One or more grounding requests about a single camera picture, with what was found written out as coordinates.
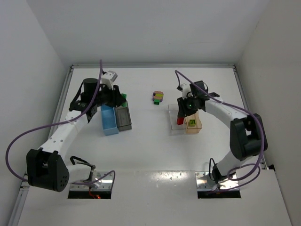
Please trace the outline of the red lego brick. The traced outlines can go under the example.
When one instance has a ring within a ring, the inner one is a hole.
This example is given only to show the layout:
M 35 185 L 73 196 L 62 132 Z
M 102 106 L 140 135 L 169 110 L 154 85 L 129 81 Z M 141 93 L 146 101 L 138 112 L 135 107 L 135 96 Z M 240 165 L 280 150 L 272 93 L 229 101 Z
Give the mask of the red lego brick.
M 178 117 L 176 121 L 177 125 L 183 125 L 184 124 L 184 117 Z

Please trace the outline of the lime green lego brick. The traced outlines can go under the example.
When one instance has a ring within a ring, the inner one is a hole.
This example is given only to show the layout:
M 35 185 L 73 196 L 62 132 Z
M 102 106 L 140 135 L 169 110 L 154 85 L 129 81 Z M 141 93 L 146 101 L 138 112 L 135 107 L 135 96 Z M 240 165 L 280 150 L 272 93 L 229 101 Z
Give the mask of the lime green lego brick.
M 190 120 L 188 121 L 188 126 L 189 126 L 189 127 L 196 127 L 196 126 L 197 126 L 196 120 L 195 120 L 195 119 L 190 119 Z

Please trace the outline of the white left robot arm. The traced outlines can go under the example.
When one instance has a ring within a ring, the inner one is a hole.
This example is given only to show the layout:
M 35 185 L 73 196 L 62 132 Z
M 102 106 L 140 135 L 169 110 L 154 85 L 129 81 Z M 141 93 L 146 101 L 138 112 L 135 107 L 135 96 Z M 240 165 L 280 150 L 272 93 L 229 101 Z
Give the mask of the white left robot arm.
M 28 183 L 56 192 L 63 191 L 68 184 L 91 185 L 98 181 L 94 177 L 95 165 L 79 161 L 66 165 L 64 158 L 79 132 L 90 123 L 103 105 L 119 107 L 126 102 L 116 76 L 107 72 L 100 80 L 86 78 L 82 81 L 70 103 L 65 121 L 59 123 L 53 135 L 37 150 L 26 155 Z

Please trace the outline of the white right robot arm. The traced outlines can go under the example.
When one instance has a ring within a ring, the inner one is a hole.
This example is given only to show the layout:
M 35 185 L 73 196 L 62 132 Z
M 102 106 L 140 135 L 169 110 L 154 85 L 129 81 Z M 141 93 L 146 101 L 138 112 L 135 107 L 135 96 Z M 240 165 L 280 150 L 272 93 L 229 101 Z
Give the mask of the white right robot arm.
M 210 167 L 209 177 L 215 183 L 232 176 L 249 158 L 263 156 L 268 148 L 261 116 L 250 115 L 226 105 L 215 92 L 209 92 L 203 81 L 181 84 L 177 87 L 182 96 L 177 98 L 176 123 L 182 125 L 184 118 L 203 110 L 223 122 L 230 130 L 230 151 L 218 163 Z

